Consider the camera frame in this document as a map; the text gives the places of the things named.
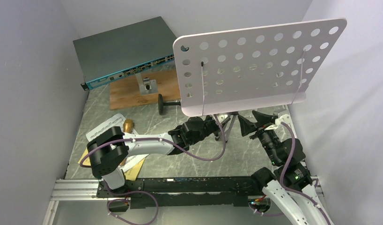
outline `electronic component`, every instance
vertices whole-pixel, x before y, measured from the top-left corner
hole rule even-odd
[[[161,17],[73,41],[84,74],[84,90],[174,60],[176,36]]]

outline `white wall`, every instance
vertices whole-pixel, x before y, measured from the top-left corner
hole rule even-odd
[[[156,16],[178,37],[301,21],[312,0],[61,0],[80,37]]]
[[[383,225],[383,0],[315,0],[304,20],[348,25],[290,107],[336,225]]]
[[[0,225],[41,224],[87,93],[58,0],[0,0]]]

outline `wooden plank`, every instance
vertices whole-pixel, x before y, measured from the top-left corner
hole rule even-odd
[[[180,99],[177,71],[175,69],[142,74],[142,78],[145,77],[150,78],[150,80],[156,80],[158,93],[141,95],[138,81],[132,75],[109,84],[110,109],[124,109],[157,103],[159,93],[162,94],[164,101]]]

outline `gray table surface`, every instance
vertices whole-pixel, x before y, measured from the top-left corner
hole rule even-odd
[[[168,132],[188,119],[182,113],[179,106],[165,107],[165,114],[160,116],[157,104],[113,111],[110,110],[109,104],[108,85],[89,92],[79,132],[67,168],[66,179],[94,178],[91,169],[81,168],[77,163],[88,143],[85,134],[117,113],[123,114],[127,119],[132,119],[135,130],[139,134],[146,135]],[[257,110],[262,113],[272,114],[279,109],[287,109],[287,106],[275,106]],[[255,121],[251,110],[242,111],[240,114]],[[281,141],[290,138],[290,134],[284,132],[283,128],[277,129],[276,133]],[[215,141],[214,135],[211,135],[202,142],[193,145],[189,152],[203,158],[213,158],[220,154],[222,145],[222,141]],[[206,162],[186,154],[174,156],[151,154],[147,156],[138,177],[250,176],[264,166],[273,170],[270,160],[259,140],[250,140],[247,136],[241,137],[240,125],[238,120],[236,120],[226,145],[225,154],[219,160]]]

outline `perforated white panel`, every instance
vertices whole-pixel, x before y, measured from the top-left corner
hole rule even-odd
[[[173,45],[182,111],[227,113],[301,102],[346,19],[288,23],[179,37]],[[203,101],[203,81],[205,100]]]

